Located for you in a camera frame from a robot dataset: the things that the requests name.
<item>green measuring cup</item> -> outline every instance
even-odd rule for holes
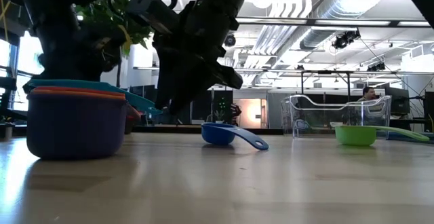
[[[370,146],[377,139],[377,130],[397,132],[419,141],[429,141],[429,137],[416,132],[387,126],[336,126],[336,139],[342,145]]]

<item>man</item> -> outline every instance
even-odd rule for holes
[[[374,88],[366,87],[363,89],[363,97],[357,102],[369,101],[377,99]]]

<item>wooden table surface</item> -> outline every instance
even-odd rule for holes
[[[198,134],[132,134],[105,160],[42,162],[0,143],[0,223],[432,223],[434,147],[263,136],[268,151]]]

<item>clear plastic container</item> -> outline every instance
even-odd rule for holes
[[[334,137],[334,126],[389,126],[391,97],[347,104],[317,104],[308,96],[293,95],[282,100],[282,128],[300,137]],[[378,137],[386,138],[386,132]]]

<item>blue measuring cup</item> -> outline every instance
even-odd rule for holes
[[[125,99],[129,104],[134,105],[139,111],[147,112],[151,115],[159,115],[162,112],[155,108],[155,104],[141,96],[132,94],[108,84],[107,82],[97,82],[97,81],[81,81],[81,80],[68,80],[68,79],[32,79],[28,82],[29,86],[59,86],[65,88],[85,88],[100,90],[106,92],[120,92],[125,94]]]
[[[259,136],[228,124],[203,123],[202,138],[213,145],[228,145],[233,142],[235,136],[246,140],[251,146],[259,150],[267,150],[269,145]]]

